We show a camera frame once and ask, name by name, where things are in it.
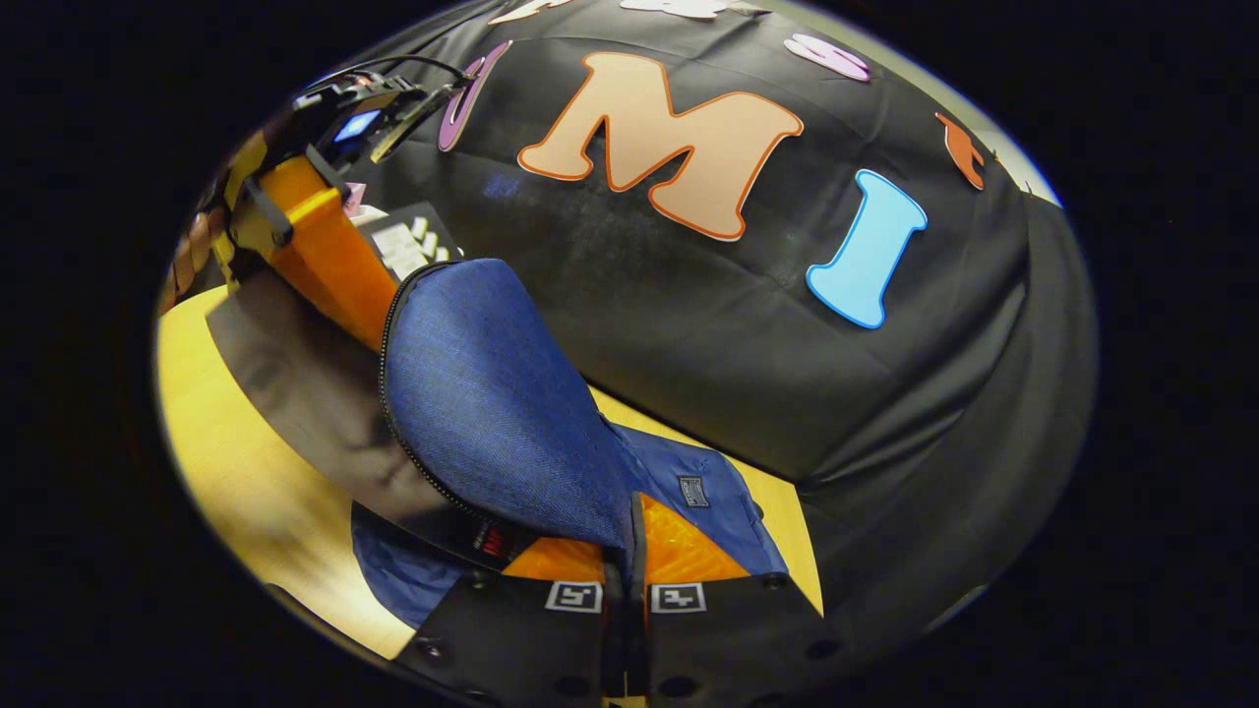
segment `black fabric cover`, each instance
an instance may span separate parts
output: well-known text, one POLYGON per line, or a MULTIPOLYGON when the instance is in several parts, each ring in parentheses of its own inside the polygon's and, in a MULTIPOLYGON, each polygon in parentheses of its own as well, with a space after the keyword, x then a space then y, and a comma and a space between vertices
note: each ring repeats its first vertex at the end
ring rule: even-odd
POLYGON ((515 40, 451 152, 437 150, 434 120, 349 179, 387 210, 431 202, 467 257, 506 261, 589 380, 796 482, 827 620, 857 654, 917 636, 1013 559, 1081 446, 1097 323, 1061 209, 1020 191, 976 140, 977 191, 944 149, 939 103, 874 62, 861 83, 796 57, 783 47, 793 33, 846 45, 777 14, 696 21, 572 0, 486 24, 520 4, 461 6, 359 57, 421 52, 466 67, 515 40), (609 190, 602 130, 584 180, 517 165, 598 50, 663 63, 676 112, 749 91, 803 121, 752 188, 742 239, 714 241, 651 207, 647 190, 682 157, 609 190), (805 281, 856 215, 859 169, 894 181, 929 219, 878 329, 836 315, 805 281))

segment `blue led light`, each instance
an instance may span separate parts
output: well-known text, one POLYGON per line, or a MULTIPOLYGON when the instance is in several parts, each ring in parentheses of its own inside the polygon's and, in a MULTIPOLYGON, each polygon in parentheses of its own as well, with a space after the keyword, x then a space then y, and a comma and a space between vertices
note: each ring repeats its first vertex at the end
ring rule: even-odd
POLYGON ((368 111, 366 113, 359 113, 353 118, 345 121, 345 126, 341 127, 341 132, 336 134, 332 142, 341 142, 342 140, 349 140, 351 137, 359 136, 363 131, 368 130, 371 121, 376 120, 380 115, 380 110, 368 111))

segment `cable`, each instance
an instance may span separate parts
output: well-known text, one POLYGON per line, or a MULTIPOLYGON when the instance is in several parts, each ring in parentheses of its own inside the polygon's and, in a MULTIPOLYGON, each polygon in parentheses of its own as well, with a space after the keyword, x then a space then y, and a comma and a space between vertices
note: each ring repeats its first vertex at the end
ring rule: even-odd
POLYGON ((325 83, 327 83, 327 82, 330 82, 332 79, 336 79, 339 77, 342 77, 342 76, 345 76, 345 74, 347 74, 350 72, 356 72, 359 69, 370 67, 373 64, 381 64, 384 62, 397 62, 389 71, 393 71, 394 68, 397 68, 398 64, 402 63, 402 62, 419 62, 419 63, 423 63, 423 64, 432 64, 432 66, 438 67, 441 69, 446 69, 447 72, 451 72, 452 74, 457 76, 460 78, 460 81, 463 81, 463 82, 471 82, 473 78, 476 78, 472 74, 463 73, 460 69, 456 69, 454 67, 452 67, 449 64, 438 62, 437 59, 429 59, 428 57, 419 57, 417 54, 398 54, 398 55, 393 55, 393 57, 379 57, 376 59, 369 59, 366 62, 359 62, 358 64, 346 67, 346 68, 344 68, 341 71, 334 72, 334 73, 331 73, 331 74, 321 78, 321 79, 316 81, 315 83, 312 83, 308 87, 306 87, 306 91, 312 91, 315 88, 319 88, 322 84, 325 84, 325 83))

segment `orange letter m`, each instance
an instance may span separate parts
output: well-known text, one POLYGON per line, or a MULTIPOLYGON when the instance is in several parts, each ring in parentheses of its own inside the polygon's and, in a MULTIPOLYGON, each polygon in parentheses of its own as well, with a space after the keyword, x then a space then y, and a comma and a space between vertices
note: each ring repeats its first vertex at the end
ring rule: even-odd
POLYGON ((520 151, 520 166, 554 179, 585 179, 594 169, 585 147, 603 125, 612 190, 624 191, 690 152, 672 179, 647 193, 652 207, 719 241, 743 236, 740 210, 760 166, 779 140, 799 135, 805 123, 778 103, 745 92, 674 113, 660 62, 598 52, 583 63, 590 71, 585 83, 546 137, 520 151))

